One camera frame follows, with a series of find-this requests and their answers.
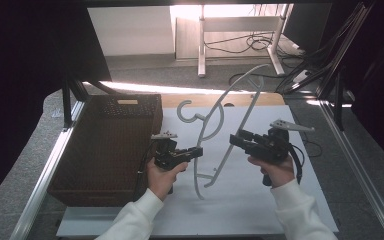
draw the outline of white sweater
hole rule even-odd
[[[304,193],[296,180],[271,189],[271,193],[276,200],[277,217],[288,240],[337,239],[320,221],[315,198]],[[123,207],[112,226],[97,240],[148,239],[153,229],[152,221],[163,205],[163,202],[147,189],[138,201]]]

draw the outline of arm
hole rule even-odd
[[[136,202],[124,206],[111,227],[97,240],[142,240],[151,235],[152,221],[164,206],[163,201],[176,181],[176,175],[184,171],[187,163],[177,165],[171,171],[163,171],[152,159],[147,165],[148,186],[145,194]]]
[[[269,174],[273,186],[270,191],[277,204],[276,214],[288,240],[337,239],[321,222],[315,198],[307,195],[298,185],[290,156],[280,165],[268,164],[253,157],[249,157],[248,161],[260,166],[263,174]]]

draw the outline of storage crate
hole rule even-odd
[[[124,206],[132,201],[140,162],[151,135],[160,132],[162,118],[159,94],[91,96],[48,193],[72,207]],[[144,190],[146,177],[142,180]]]

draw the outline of hand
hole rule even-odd
[[[188,163],[183,162],[170,171],[163,170],[155,165],[155,159],[152,158],[147,164],[148,187],[161,200],[167,197],[168,192],[176,181],[179,172],[184,171]]]
[[[260,166],[261,173],[270,176],[273,188],[280,187],[295,178],[294,165],[292,163],[292,158],[289,155],[280,165],[270,164],[252,156],[248,157],[248,161],[256,166]]]

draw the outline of white wall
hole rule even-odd
[[[169,6],[88,11],[105,56],[174,53]]]

